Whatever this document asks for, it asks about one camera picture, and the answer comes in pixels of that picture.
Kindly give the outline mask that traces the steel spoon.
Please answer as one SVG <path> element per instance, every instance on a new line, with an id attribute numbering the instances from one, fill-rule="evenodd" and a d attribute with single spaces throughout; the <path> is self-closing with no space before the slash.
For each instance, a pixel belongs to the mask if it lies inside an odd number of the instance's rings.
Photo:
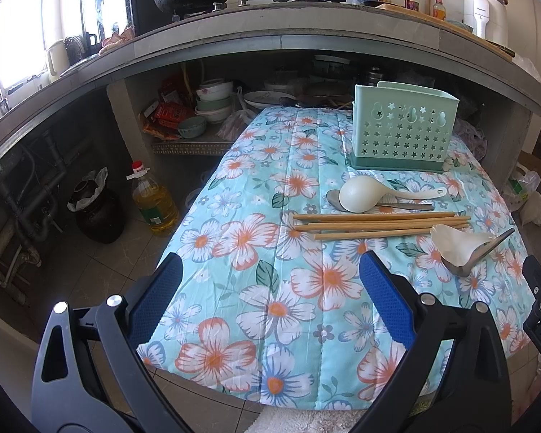
<path id="1" fill-rule="evenodd" d="M 343 207 L 339 200 L 339 192 L 337 190 L 328 191 L 326 194 L 326 199 L 328 203 L 339 211 L 346 211 L 346 208 Z M 435 207 L 433 204 L 386 204 L 386 202 L 378 202 L 376 207 L 386 207 L 386 208 L 396 208 L 404 210 L 414 210 L 414 211 L 425 211 L 430 212 L 434 211 Z"/>
<path id="2" fill-rule="evenodd" d="M 442 258 L 442 261 L 452 274 L 457 277 L 468 277 L 474 267 L 481 263 L 496 247 L 512 236 L 514 232 L 514 229 L 509 229 L 497 237 L 490 237 L 487 241 L 478 244 L 465 257 L 461 265 L 456 265 L 456 263 L 449 261 L 445 257 Z"/>

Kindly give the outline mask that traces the red snack package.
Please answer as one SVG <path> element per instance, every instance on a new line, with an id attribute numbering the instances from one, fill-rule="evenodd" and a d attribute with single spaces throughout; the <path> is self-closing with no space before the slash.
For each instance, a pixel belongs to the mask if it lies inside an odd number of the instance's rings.
<path id="1" fill-rule="evenodd" d="M 177 141 L 180 124 L 192 116 L 194 111 L 187 106 L 154 101 L 140 114 L 141 129 L 161 141 Z"/>

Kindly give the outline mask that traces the black trash bin with bag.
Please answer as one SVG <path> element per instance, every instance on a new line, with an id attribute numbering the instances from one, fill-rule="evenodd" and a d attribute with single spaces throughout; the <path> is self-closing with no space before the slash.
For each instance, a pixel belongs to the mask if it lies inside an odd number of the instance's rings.
<path id="1" fill-rule="evenodd" d="M 67 204 L 79 231 L 99 244 L 118 240 L 127 222 L 122 201 L 107 180 L 106 166 L 89 171 L 74 187 Z"/>

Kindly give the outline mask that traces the green plastic utensil holder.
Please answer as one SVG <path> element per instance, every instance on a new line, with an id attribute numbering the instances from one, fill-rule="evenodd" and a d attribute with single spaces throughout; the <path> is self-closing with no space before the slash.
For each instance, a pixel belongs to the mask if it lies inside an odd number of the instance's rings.
<path id="1" fill-rule="evenodd" d="M 356 169 L 440 172 L 459 99 L 408 83 L 356 85 L 350 162 Z"/>

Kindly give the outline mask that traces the white ceramic plate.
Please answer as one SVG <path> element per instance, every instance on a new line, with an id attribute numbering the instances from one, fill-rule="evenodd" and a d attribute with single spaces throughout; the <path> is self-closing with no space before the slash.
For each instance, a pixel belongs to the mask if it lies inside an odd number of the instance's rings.
<path id="1" fill-rule="evenodd" d="M 263 110 L 269 106 L 280 106 L 284 100 L 295 101 L 296 97 L 276 91 L 252 91 L 243 95 L 243 100 L 248 106 Z"/>

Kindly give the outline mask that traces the wooden cutting board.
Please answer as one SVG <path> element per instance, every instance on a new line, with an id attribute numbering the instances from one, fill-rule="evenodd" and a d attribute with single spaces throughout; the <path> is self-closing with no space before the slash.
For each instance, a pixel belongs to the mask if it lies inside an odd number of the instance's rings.
<path id="1" fill-rule="evenodd" d="M 414 19 L 415 21 L 427 23 L 427 25 L 434 26 L 437 29 L 442 29 L 455 33 L 476 44 L 479 44 L 483 48 L 488 49 L 489 51 L 493 52 L 500 58 L 503 58 L 507 62 L 512 62 L 513 58 L 515 57 L 515 53 L 511 49 L 507 49 L 500 45 L 497 45 L 494 42 L 484 40 L 481 37 L 478 37 L 477 35 L 472 33 L 472 31 L 469 31 L 462 26 L 458 26 L 455 23 L 445 22 L 442 19 L 437 19 L 420 12 L 408 10 L 403 7 L 388 3 L 380 4 L 376 7 L 376 9 L 386 11 L 395 15 L 406 16 L 408 18 Z"/>

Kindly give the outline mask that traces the white ceramic soup spoon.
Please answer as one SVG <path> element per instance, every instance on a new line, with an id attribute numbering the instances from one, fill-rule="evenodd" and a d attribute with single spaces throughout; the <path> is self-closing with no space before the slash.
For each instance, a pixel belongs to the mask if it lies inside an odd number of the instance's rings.
<path id="1" fill-rule="evenodd" d="M 464 266 L 479 246 L 494 239 L 490 233 L 467 233 L 443 224 L 431 227 L 430 236 L 441 257 L 456 267 Z"/>

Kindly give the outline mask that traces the stack of ceramic bowls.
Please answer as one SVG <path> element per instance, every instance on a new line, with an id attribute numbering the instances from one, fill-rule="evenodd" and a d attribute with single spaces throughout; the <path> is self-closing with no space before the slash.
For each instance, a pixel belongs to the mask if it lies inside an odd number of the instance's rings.
<path id="1" fill-rule="evenodd" d="M 195 113 L 209 123 L 220 124 L 232 113 L 233 83 L 222 78 L 201 84 L 196 91 Z"/>

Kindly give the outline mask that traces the plastic bag of rice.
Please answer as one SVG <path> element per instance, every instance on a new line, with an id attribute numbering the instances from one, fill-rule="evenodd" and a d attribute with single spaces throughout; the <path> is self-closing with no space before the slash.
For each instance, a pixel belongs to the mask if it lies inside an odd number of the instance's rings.
<path id="1" fill-rule="evenodd" d="M 518 212 L 523 226 L 541 227 L 541 176 L 518 163 L 503 188 L 503 199 L 511 212 Z"/>

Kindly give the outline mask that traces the orange label sauce bottle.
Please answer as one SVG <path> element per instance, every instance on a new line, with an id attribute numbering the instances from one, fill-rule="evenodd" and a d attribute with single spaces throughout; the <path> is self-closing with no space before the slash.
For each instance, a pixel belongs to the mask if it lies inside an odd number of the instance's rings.
<path id="1" fill-rule="evenodd" d="M 446 16 L 447 10 L 445 9 L 443 0 L 435 0 L 433 4 L 433 17 L 444 21 Z"/>

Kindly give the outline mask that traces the gas stove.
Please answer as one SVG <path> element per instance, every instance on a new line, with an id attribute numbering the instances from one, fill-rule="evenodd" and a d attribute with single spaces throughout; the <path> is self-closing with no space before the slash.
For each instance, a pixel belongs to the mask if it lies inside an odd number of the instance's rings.
<path id="1" fill-rule="evenodd" d="M 295 2 L 316 2 L 331 3 L 331 0 L 238 0 L 237 2 L 214 2 L 210 5 L 186 5 L 172 12 L 171 21 L 180 22 L 185 18 L 197 17 L 225 9 L 243 8 L 258 5 L 269 5 L 274 3 L 295 3 Z"/>

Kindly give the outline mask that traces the small green bowl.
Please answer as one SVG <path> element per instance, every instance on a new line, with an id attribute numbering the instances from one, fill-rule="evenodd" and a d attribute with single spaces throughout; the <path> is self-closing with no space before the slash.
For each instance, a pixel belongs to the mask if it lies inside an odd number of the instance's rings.
<path id="1" fill-rule="evenodd" d="M 182 138 L 190 140 L 204 134 L 206 128 L 207 120 L 204 116 L 192 116 L 182 121 L 177 127 L 177 131 Z"/>

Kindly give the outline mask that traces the white electric kettle appliance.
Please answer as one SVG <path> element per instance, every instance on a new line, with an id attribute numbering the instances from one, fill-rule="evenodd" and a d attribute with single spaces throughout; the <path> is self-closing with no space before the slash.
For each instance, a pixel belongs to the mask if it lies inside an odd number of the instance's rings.
<path id="1" fill-rule="evenodd" d="M 508 46 L 508 0 L 463 0 L 463 22 L 489 42 Z"/>

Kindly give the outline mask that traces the yellow cooking oil bottle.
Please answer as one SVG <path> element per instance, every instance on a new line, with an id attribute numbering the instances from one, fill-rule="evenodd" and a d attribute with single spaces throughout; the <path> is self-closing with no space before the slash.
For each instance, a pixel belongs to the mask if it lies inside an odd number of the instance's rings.
<path id="1" fill-rule="evenodd" d="M 132 169 L 127 180 L 132 184 L 132 199 L 144 222 L 156 236 L 170 235 L 180 218 L 170 192 L 142 161 L 136 160 Z"/>

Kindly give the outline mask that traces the floral quilted table cloth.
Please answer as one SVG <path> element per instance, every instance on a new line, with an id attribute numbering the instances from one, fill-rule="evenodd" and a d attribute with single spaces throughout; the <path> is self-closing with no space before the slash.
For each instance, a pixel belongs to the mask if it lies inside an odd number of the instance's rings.
<path id="1" fill-rule="evenodd" d="M 221 160 L 168 244 L 184 276 L 150 339 L 151 367 L 275 408 L 362 410 L 401 361 L 359 278 L 372 251 L 419 292 L 449 306 L 489 306 L 504 353 L 529 339 L 534 302 L 513 235 L 467 277 L 431 237 L 318 241 L 300 214 L 331 212 L 326 195 L 355 175 L 343 110 L 267 109 Z"/>

